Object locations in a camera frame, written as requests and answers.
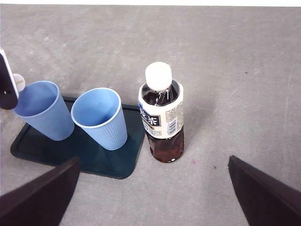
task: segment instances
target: dark green tray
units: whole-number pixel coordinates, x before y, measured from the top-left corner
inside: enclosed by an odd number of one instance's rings
[[[76,99],[64,97],[64,100],[70,111]],[[124,179],[134,171],[143,143],[144,128],[138,106],[122,105],[122,109],[127,125],[127,142],[115,151],[101,147],[77,125],[67,139],[53,141],[26,123],[10,152],[16,158],[52,166],[77,156],[82,172]]]

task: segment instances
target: cup rim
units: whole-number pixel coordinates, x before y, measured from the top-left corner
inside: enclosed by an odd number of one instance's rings
[[[38,113],[38,114],[34,114],[34,115],[29,115],[29,116],[23,116],[23,115],[20,115],[20,114],[18,114],[18,113],[15,111],[15,108],[14,108],[13,111],[14,111],[17,115],[21,116],[23,119],[35,118],[35,117],[38,117],[38,116],[40,116],[40,115],[46,113],[47,111],[49,111],[49,110],[53,107],[53,105],[56,104],[56,102],[57,102],[58,99],[59,99],[59,96],[60,96],[60,89],[59,89],[58,85],[56,85],[56,84],[55,84],[54,82],[52,82],[52,81],[47,81],[47,80],[35,81],[35,82],[33,82],[33,83],[30,83],[30,84],[29,84],[28,86],[26,86],[25,88],[28,88],[28,87],[30,87],[30,86],[32,86],[32,85],[34,85],[34,84],[37,84],[37,83],[51,83],[51,84],[53,84],[53,85],[56,87],[56,91],[57,91],[56,98],[55,98],[54,102],[53,102],[48,108],[46,108],[44,111],[42,111],[42,112],[40,112],[40,113]]]
[[[95,125],[95,126],[85,126],[85,125],[82,125],[82,124],[80,124],[79,122],[77,122],[77,121],[75,120],[74,116],[73,116],[74,106],[76,105],[76,102],[77,102],[80,98],[82,98],[85,94],[87,94],[87,93],[89,93],[89,92],[92,92],[92,91],[94,91],[94,90],[97,90],[97,89],[106,89],[106,90],[109,90],[109,91],[113,92],[113,93],[117,96],[117,98],[118,98],[118,107],[117,107],[117,110],[116,110],[116,112],[113,114],[113,116],[110,117],[110,119],[107,120],[107,121],[105,121],[104,123],[101,123],[101,124],[98,124],[98,125]],[[82,95],[80,95],[80,96],[75,100],[75,102],[73,103],[72,108],[71,108],[71,118],[72,118],[73,122],[74,122],[76,125],[78,125],[79,127],[81,127],[81,128],[85,128],[85,129],[95,129],[95,128],[102,127],[102,126],[108,124],[109,122],[111,122],[113,119],[115,119],[116,116],[117,116],[117,114],[119,113],[120,109],[121,109],[121,99],[120,99],[119,94],[118,94],[115,90],[113,90],[113,89],[106,88],[106,87],[98,87],[98,88],[90,89],[90,90],[84,92]]]

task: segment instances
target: brown liquid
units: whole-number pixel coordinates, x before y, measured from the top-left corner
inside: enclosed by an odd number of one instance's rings
[[[150,105],[166,106],[178,98],[179,92],[179,85],[173,80],[168,91],[165,92],[151,90],[145,84],[142,88],[142,97]],[[146,135],[151,154],[160,162],[173,162],[180,158],[184,152],[184,127],[176,135],[167,139],[154,138],[148,132],[146,132]]]
[[[155,159],[163,163],[177,160],[184,152],[184,128],[173,137],[158,139],[146,133],[150,144],[150,152]]]

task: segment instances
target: gray floor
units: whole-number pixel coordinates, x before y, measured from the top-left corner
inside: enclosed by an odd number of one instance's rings
[[[145,139],[130,177],[81,173],[61,225],[246,226],[232,154],[301,190],[300,24],[301,8],[1,5],[1,46],[28,84],[136,104],[165,61],[185,89],[184,156],[159,163]],[[52,168],[10,154],[23,124],[1,111],[3,194]]]

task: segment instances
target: blue plastic cup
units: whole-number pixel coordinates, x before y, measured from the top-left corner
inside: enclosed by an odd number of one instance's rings
[[[14,112],[52,140],[64,140],[74,130],[59,88],[50,81],[38,81],[25,87]]]
[[[95,88],[74,102],[71,117],[97,143],[107,150],[121,148],[127,141],[127,128],[118,93]]]

